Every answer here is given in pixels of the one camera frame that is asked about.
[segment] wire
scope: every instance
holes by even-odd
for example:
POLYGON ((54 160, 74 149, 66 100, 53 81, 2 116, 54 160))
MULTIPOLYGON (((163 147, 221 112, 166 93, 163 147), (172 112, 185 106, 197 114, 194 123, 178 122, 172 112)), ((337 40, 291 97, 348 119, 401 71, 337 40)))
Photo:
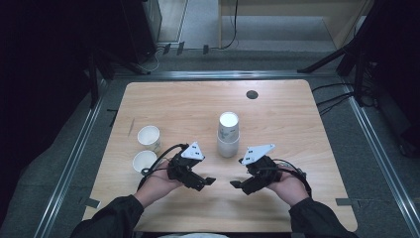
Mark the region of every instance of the wire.
POLYGON ((338 86, 338 85, 351 85, 351 86, 353 86, 354 84, 353 83, 346 83, 346 82, 327 84, 327 85, 322 85, 322 86, 319 86, 319 87, 315 87, 314 89, 312 89, 312 92, 314 92, 314 91, 316 91, 318 89, 321 89, 321 88, 331 87, 331 86, 338 86))
POLYGON ((163 49, 158 49, 155 53, 154 53, 154 56, 155 56, 155 60, 156 60, 156 62, 157 62, 157 65, 154 67, 154 68, 152 68, 152 69, 148 69, 148 68, 145 68, 145 67, 143 67, 143 66, 141 66, 141 65, 139 65, 139 64, 136 64, 136 67, 138 67, 139 69, 142 69, 142 70, 144 70, 144 71, 149 71, 149 72, 152 72, 152 71, 155 71, 156 69, 158 69, 158 67, 160 66, 160 62, 159 62, 159 60, 158 60, 158 56, 157 56, 157 54, 158 54, 158 52, 160 52, 160 51, 162 51, 163 49))
POLYGON ((148 172, 148 177, 150 177, 154 172, 156 172, 156 171, 167 171, 167 170, 169 170, 169 169, 172 169, 173 167, 167 167, 167 168, 159 168, 159 169, 154 169, 154 170, 152 170, 152 171, 150 171, 150 172, 148 172))
POLYGON ((335 106, 339 105, 340 103, 344 102, 346 99, 348 99, 349 97, 352 97, 352 96, 353 96, 353 95, 348 95, 348 96, 344 97, 344 98, 343 98, 343 99, 341 99, 339 102, 336 102, 336 103, 334 103, 333 105, 331 105, 331 106, 329 106, 329 107, 327 107, 327 108, 322 109, 322 110, 319 112, 319 114, 320 114, 321 116, 325 115, 327 112, 331 111, 331 109, 333 109, 333 107, 335 107, 335 106))
POLYGON ((236 0, 236 4, 235 4, 234 38, 232 39, 231 43, 229 43, 229 45, 222 47, 220 50, 227 49, 235 41, 236 35, 237 35, 237 17, 238 17, 238 0, 236 0))
POLYGON ((290 162, 287 162, 287 161, 285 161, 285 160, 281 160, 281 159, 274 159, 273 161, 280 161, 280 162, 284 162, 284 163, 287 163, 288 165, 290 165, 294 170, 296 170, 297 171, 297 168, 293 165, 293 164, 291 164, 290 162))
POLYGON ((177 144, 174 145, 172 147, 170 147, 169 149, 167 149, 166 151, 164 151, 158 158, 157 160, 154 162, 154 164, 149 168, 149 169, 142 169, 142 175, 143 178, 142 180, 140 180, 139 186, 137 187, 137 190, 139 190, 143 184, 146 182, 146 180, 155 172, 158 170, 167 170, 166 169, 156 169, 158 167, 158 165, 160 164, 160 161, 162 160, 162 158, 164 158, 164 156, 166 156, 166 154, 168 154, 169 152, 171 152, 173 149, 180 147, 182 150, 185 150, 188 147, 188 144, 177 144))
MULTIPOLYGON (((232 5, 231 4, 229 4, 229 11, 232 12, 232 5)), ((235 14, 235 17, 238 15, 237 14, 237 11, 238 11, 238 5, 236 5, 236 11, 235 11, 236 14, 235 14)), ((236 30, 236 22, 234 24, 234 22, 232 21, 232 15, 229 16, 229 20, 231 21, 231 26, 235 29, 235 32, 236 32, 237 31, 236 30)), ((236 39, 236 35, 234 36, 234 39, 233 40, 236 40, 236 42, 237 42, 237 44, 235 46, 235 49, 236 49, 239 46, 239 41, 238 41, 238 39, 236 39)))
POLYGON ((317 106, 320 106, 320 105, 322 105, 322 104, 325 104, 325 103, 328 103, 328 102, 331 102, 331 101, 334 101, 334 100, 336 100, 336 99, 339 99, 339 98, 341 98, 341 97, 344 97, 344 96, 353 96, 353 92, 347 92, 347 93, 343 93, 343 94, 341 94, 341 95, 338 95, 338 96, 335 96, 335 97, 333 97, 333 98, 330 98, 330 99, 328 99, 328 100, 325 100, 325 101, 322 101, 322 102, 318 102, 316 105, 317 106))

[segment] robotic hand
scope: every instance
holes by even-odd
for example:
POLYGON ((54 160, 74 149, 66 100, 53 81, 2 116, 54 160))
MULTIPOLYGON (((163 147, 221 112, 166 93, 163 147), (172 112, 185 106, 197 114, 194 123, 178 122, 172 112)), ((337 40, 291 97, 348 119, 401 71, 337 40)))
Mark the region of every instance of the robotic hand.
POLYGON ((294 168, 294 171, 281 169, 270 157, 265 154, 274 149, 275 145, 265 145, 258 147, 249 147, 243 159, 239 162, 246 166, 251 178, 245 181, 232 180, 231 185, 234 188, 241 188, 242 191, 249 195, 253 192, 263 189, 272 182, 280 181, 283 172, 290 173, 297 177, 305 185, 306 191, 311 196, 311 187, 306 180, 306 173, 301 169, 297 169, 291 163, 283 161, 282 165, 294 168))
POLYGON ((197 142, 192 145, 179 144, 166 150, 152 165, 150 169, 143 169, 142 175, 144 177, 140 181, 138 189, 143 185, 146 179, 155 171, 160 164, 162 158, 176 147, 180 147, 181 151, 177 153, 172 160, 170 160, 167 167, 167 176, 169 179, 176 179, 182 182, 186 187, 201 190, 205 185, 211 185, 215 178, 202 178, 192 171, 192 168, 204 160, 197 142))

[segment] black screw hole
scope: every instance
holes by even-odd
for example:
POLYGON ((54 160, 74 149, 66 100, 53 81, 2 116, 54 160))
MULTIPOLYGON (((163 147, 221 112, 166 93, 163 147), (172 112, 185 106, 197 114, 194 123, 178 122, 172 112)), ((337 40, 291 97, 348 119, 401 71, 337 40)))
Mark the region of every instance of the black screw hole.
POLYGON ((256 91, 249 90, 247 92, 247 97, 250 99, 256 99, 257 97, 259 97, 259 94, 256 91))

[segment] black jacket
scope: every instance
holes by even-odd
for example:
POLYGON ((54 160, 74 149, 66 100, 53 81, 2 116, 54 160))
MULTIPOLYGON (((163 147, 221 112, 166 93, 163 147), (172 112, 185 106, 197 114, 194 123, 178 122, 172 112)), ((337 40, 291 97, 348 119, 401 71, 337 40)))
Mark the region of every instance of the black jacket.
MULTIPOLYGON (((132 195, 117 197, 92 219, 80 222, 73 230, 71 238, 130 238, 144 210, 132 195)), ((289 213, 292 231, 304 233, 306 237, 357 237, 343 227, 330 207, 312 198, 295 204, 289 213)))

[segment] white cup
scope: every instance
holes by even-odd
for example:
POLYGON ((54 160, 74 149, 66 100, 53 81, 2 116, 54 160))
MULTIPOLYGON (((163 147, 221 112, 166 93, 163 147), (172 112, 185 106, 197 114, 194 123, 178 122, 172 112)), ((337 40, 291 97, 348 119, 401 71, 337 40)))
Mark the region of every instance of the white cup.
POLYGON ((156 126, 146 126, 137 134, 137 139, 147 150, 155 153, 160 151, 160 131, 156 126))
POLYGON ((139 152, 133 159, 133 168, 141 173, 142 169, 150 169, 157 159, 157 154, 153 151, 139 152))
POLYGON ((219 135, 217 136, 217 151, 222 157, 231 158, 238 153, 240 135, 234 142, 224 142, 219 135))
POLYGON ((226 143, 232 143, 239 138, 239 118, 233 112, 224 112, 219 118, 218 137, 226 143))

